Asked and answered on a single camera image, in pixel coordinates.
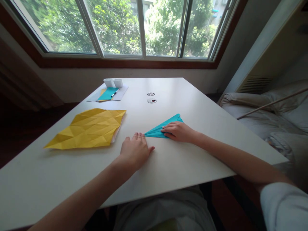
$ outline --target folded yellow paper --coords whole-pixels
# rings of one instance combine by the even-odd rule
[[[72,149],[109,146],[126,110],[94,108],[77,114],[70,126],[44,148]]]

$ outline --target pen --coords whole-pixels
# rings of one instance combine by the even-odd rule
[[[120,89],[118,89],[115,93],[113,93],[113,94],[111,95],[111,97],[114,97],[115,94],[116,94],[119,90],[120,90]]]

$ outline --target floor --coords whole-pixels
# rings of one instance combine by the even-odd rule
[[[22,111],[12,107],[9,103],[2,105],[3,110],[0,114],[3,123],[0,134],[0,168],[76,105],[77,103],[69,103],[40,112]],[[257,191],[241,177],[236,176],[235,179],[256,207],[261,209]],[[212,197],[214,207],[227,231],[256,230],[222,180],[213,182]]]

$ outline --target white cup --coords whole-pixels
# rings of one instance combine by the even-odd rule
[[[104,79],[106,87],[114,87],[113,79]]]
[[[123,83],[122,83],[121,79],[115,79],[113,82],[115,83],[116,88],[122,88],[123,87]]]

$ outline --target window frame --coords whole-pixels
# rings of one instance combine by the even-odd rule
[[[229,19],[227,19],[227,23],[219,24],[214,38],[215,42],[213,43],[209,53],[211,60],[198,57],[180,58],[180,52],[181,50],[184,50],[184,48],[177,50],[175,56],[147,56],[145,50],[142,0],[137,0],[137,10],[139,15],[138,20],[141,35],[141,55],[104,54],[102,48],[98,47],[100,46],[100,42],[96,36],[96,31],[92,24],[92,20],[84,0],[76,0],[76,3],[89,32],[89,36],[96,54],[48,52],[42,39],[39,39],[40,36],[38,36],[38,38],[37,35],[26,28],[26,26],[33,28],[33,26],[29,25],[27,20],[23,18],[24,15],[20,14],[18,9],[13,8],[4,1],[0,4],[0,23],[41,68],[216,69],[247,2],[248,0],[233,0],[233,4],[230,4],[230,0],[228,1],[224,15],[229,9]],[[191,3],[192,0],[184,0],[184,6],[185,4],[191,5]],[[186,9],[183,7],[182,15],[187,13],[187,9],[189,10],[189,7],[186,7]],[[186,19],[182,16],[179,32],[179,44],[180,42],[185,41],[185,39],[181,38],[181,36],[185,34],[185,20]],[[219,33],[221,32],[223,32],[223,34],[220,36],[220,39],[217,40],[217,38],[219,38]]]

